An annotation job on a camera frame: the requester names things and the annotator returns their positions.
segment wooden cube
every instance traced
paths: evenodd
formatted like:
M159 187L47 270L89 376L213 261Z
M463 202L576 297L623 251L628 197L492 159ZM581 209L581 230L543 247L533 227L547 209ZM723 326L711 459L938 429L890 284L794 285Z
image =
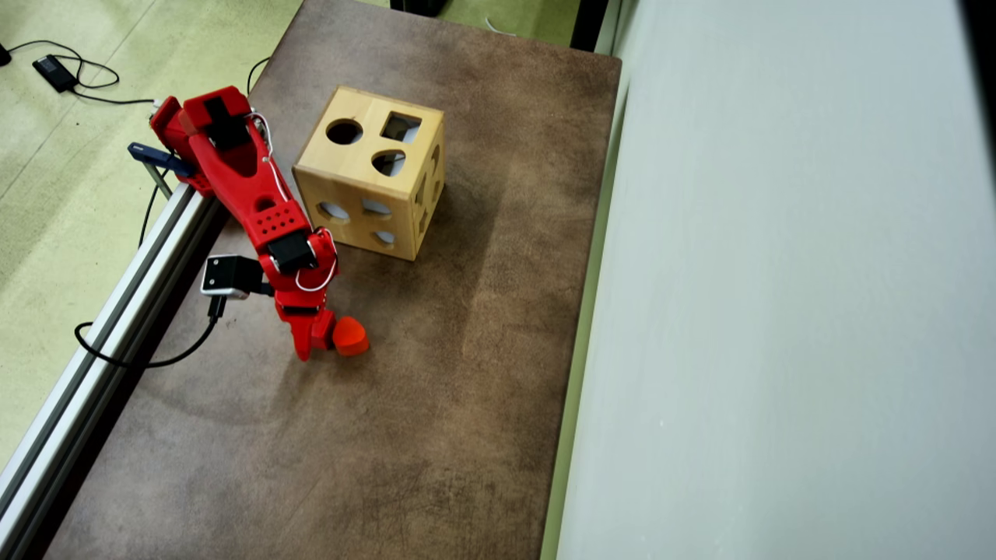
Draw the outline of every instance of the wooden cube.
M294 165L337 243L414 260L445 179L443 113L339 86Z

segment white wall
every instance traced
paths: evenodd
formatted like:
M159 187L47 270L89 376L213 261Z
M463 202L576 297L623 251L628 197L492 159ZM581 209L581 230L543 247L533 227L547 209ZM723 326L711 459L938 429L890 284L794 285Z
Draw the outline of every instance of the white wall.
M636 5L560 558L996 557L956 8Z

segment blue clamp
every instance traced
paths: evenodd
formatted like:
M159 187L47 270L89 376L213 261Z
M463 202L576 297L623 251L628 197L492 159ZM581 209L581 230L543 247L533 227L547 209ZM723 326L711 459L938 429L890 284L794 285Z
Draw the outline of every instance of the blue clamp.
M193 165L161 149L134 141L127 147L127 151L137 161L169 169L181 177L190 177L194 174Z

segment black cable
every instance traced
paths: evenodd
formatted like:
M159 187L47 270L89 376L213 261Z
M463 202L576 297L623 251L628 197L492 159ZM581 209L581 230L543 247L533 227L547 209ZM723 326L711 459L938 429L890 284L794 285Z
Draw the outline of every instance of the black cable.
M165 178L166 174L169 173L169 169L163 169L159 177ZM145 218L141 221L141 233L138 235L138 248L141 249L141 245L145 242L145 228L148 227L148 217L152 214L152 203L155 202L155 194L159 192L159 186L156 185L152 188L152 196L148 198L148 206L145 207Z
M94 62L92 60L87 60L87 59L81 59L80 57L68 57L66 55L52 55L52 56L54 56L57 59L75 60L76 62L80 63L80 66L76 69L76 81L80 84L82 88L86 88L88 90L99 90L100 88L107 88L113 86L114 84L117 84L122 80L122 77L117 72L115 72L115 69L111 68L110 66L105 66L99 62ZM89 64L90 66L103 68L104 70L107 70L111 74L114 74L115 78L110 82L107 82L106 84L100 84L99 86L91 86L90 84L84 84L83 81L80 80L80 73L83 71L84 64Z
M265 63L268 60L270 60L270 57L266 57L265 59L259 61L258 63L256 63L255 66L252 67L252 70L249 71L249 78L246 78L246 95L247 96L249 95L249 89L252 87L252 75L253 75L253 73L256 72L256 69L259 68L259 65Z
M66 56L66 55L52 55L52 56L54 56L54 57L56 57L58 59L75 60L75 61L77 61L77 62L80 63L80 66L76 69L76 76L75 77L76 77L77 83L79 83L79 85L80 85L81 88L86 88L88 90L99 90L100 88L107 88L107 87L113 86L114 84L117 84L117 83L119 83L122 80L121 76L117 72L115 72L114 69L112 69L112 68L110 68L108 66L105 66L105 65L103 65L103 64L101 64L99 62L94 62L94 61L91 61L91 60L87 60L87 59L83 58L83 56L81 56L80 53L76 52L76 50L73 49L72 47L67 47L66 45L63 45L62 43L56 43L55 41L49 41L48 39L38 39L36 41L28 41L27 43L21 43L20 45L14 47L14 48L7 49L7 51L12 53L12 52L16 51L17 49L20 49L21 47L27 47L28 45L36 45L36 44L40 44L40 43L47 43L49 45L54 45L56 47L59 47L60 49L66 49L67 51L69 51L69 52L73 53L74 55L76 55L75 57L69 57L69 56ZM89 64L91 66L96 66L98 68L103 68L104 70L107 70L111 74L114 74L115 78L113 80L111 80L110 82L107 82L106 84L99 84L99 85L96 85L96 86L92 85L92 84L84 84L80 80L80 74L83 72L83 65L85 65L85 64ZM104 98L95 98L95 97L92 97L92 96L81 94L80 92L77 92L76 89L74 89L74 88L70 88L69 91L72 92L74 95L76 95L78 97L81 97L81 98L85 98L85 99L93 100L93 101L100 101L100 102L104 102L104 103L110 103L112 105L132 105L132 104L137 104L137 103L154 103L155 102L155 100L126 100L126 101L116 101L116 100L109 100L109 99L104 99Z
M14 52L17 49L20 49L21 47L27 47L28 45L36 45L36 44L40 44L40 43L47 43L49 45L54 45L56 47L59 47L60 49L66 49L67 51L69 51L69 52L73 53L74 55L76 55L74 57L68 57L66 55L52 55L52 56L54 56L57 59L75 60L78 63L80 63L80 66L77 67L77 69L76 69L76 81L80 83L80 86L83 86L84 88L87 88L88 90L98 90L100 88L106 88L107 86L113 86L114 84L116 84L116 83L118 83L118 82L120 82L122 80L122 77L119 76L118 73L115 72L113 69L111 69L111 68L109 68L109 67L107 67L107 66L105 66L105 65L103 65L103 64L101 64L99 62L94 62L92 60L87 60L87 59L83 58L83 56L81 56L80 53L76 52L76 49L74 49L72 47L67 47L66 45L63 45L62 43L56 43L55 41L49 41L48 39L39 39L37 41L28 41L27 43L21 43L20 45L14 47L13 49L8 49L7 51L12 53L12 52ZM99 67L99 68L103 68L104 70L107 70L111 74L114 74L115 75L115 79L112 82L107 82L106 84L100 84L99 86L91 86L89 84L84 84L83 81L80 80L80 74L83 72L83 65L84 64L89 64L91 66L96 66L96 67Z
M100 351L96 350L95 348L93 348L92 346L90 346L89 344L87 344L87 341L83 339L83 335L80 334L80 331L82 331L83 329L85 329L85 328L90 327L91 325L93 325L94 324L93 321L88 321L86 323L80 323L79 325L76 326L76 329L73 331L73 333L76 335L77 342L80 343L80 346L83 347L84 350L86 350L87 352L89 352L92 356L96 356L97 358L100 358L101 360L104 360L105 362L107 362L108 364L111 364L112 366L117 366L119 368L135 368L135 367L139 367L139 368L143 368L143 369L163 368L165 366L172 366L173 364L179 362L180 360L183 360L184 358L190 356L191 354L193 354L194 352L196 352L198 348L200 348L200 345L204 344L204 341L206 341L207 337L211 335L211 331L214 330L214 325L218 322L218 319L221 318L221 315L222 315L222 313L225 310L225 301L226 301L226 299L227 298L225 296L212 296L211 297L211 307L210 307L210 310L209 310L209 313L208 313L208 316L210 317L210 319L209 319L209 321L207 323L207 328L204 329L204 333L200 335L200 338L197 339L197 342L193 343L193 346L191 346L190 348L186 349L185 351L183 351L182 353L178 354L177 356L174 356L174 357L170 358L169 360L161 360L159 362L149 362L147 364L141 364L140 365L140 364L135 364L135 363L122 362L121 360L118 360L118 359L112 358L110 356L106 356L104 354L101 354Z
M81 98L88 99L88 100L94 100L94 101L103 101L104 103L110 103L112 105L132 105L132 104L136 104L136 103L155 103L155 100L128 100L128 101L106 100L104 98L95 98L95 97L92 97L92 96L87 96L87 95L81 94L80 92L77 92L76 90L74 90L72 88L70 88L69 91L73 92L73 94L75 94L77 97L81 97Z

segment brown table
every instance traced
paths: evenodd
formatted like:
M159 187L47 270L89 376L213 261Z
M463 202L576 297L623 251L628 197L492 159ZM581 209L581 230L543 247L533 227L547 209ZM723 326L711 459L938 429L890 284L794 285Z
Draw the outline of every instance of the brown table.
M285 177L338 84L446 113L414 263L341 246L367 354L299 362L230 302L146 372L51 558L539 555L620 75L615 59L357 2L305 2L252 95ZM229 223L212 252L251 255ZM196 286L156 356L205 326Z

